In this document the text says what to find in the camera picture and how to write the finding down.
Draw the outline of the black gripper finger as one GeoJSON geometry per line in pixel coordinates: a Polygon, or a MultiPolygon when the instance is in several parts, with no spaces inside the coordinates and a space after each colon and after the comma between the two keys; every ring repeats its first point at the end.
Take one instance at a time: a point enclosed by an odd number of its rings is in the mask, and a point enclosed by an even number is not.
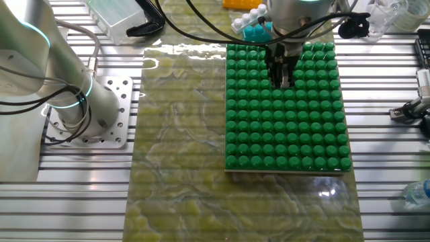
{"type": "Polygon", "coordinates": [[[283,65],[282,67],[282,87],[293,87],[294,86],[294,66],[283,65]]]}
{"type": "Polygon", "coordinates": [[[283,64],[272,64],[269,68],[271,83],[274,87],[281,87],[283,83],[283,64]]]}

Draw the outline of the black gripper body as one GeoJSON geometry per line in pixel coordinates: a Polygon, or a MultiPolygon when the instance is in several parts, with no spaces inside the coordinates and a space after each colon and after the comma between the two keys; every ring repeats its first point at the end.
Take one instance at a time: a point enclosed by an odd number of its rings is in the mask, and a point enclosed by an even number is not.
{"type": "Polygon", "coordinates": [[[302,43],[299,42],[278,42],[269,44],[267,47],[265,57],[267,65],[281,61],[283,65],[295,67],[302,53],[302,43]]]}

